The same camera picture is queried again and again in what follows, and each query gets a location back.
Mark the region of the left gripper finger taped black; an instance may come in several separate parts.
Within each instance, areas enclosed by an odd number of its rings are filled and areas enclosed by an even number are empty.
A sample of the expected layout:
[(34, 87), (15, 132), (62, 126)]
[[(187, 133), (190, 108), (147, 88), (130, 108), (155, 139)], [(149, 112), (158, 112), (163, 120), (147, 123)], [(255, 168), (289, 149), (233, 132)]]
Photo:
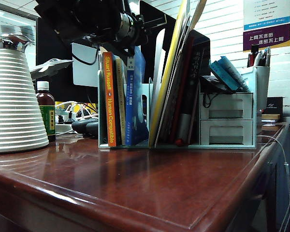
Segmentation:
[(135, 46), (127, 46), (120, 49), (121, 57), (133, 57), (135, 55)]

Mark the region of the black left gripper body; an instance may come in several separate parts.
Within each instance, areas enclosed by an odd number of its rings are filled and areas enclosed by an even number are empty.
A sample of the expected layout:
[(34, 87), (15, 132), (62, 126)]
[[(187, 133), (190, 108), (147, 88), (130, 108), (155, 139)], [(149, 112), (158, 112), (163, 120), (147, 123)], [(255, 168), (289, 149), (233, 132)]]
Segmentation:
[(120, 18), (121, 22), (116, 33), (116, 42), (120, 48), (148, 43), (151, 30), (167, 23), (166, 14), (147, 22), (141, 14), (120, 13)]

